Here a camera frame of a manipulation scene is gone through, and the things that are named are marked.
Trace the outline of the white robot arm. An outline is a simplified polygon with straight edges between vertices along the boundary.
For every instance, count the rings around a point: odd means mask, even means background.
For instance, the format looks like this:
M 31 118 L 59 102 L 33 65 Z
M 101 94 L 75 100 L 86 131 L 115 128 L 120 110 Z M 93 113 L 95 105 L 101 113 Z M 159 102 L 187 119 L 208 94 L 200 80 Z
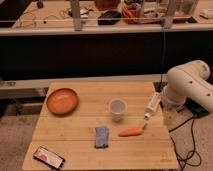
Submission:
M 189 98 L 209 113 L 213 113 L 213 85 L 207 82 L 210 67 L 202 60 L 194 60 L 171 68 L 166 75 L 167 85 L 161 92 L 165 108 L 179 108 Z

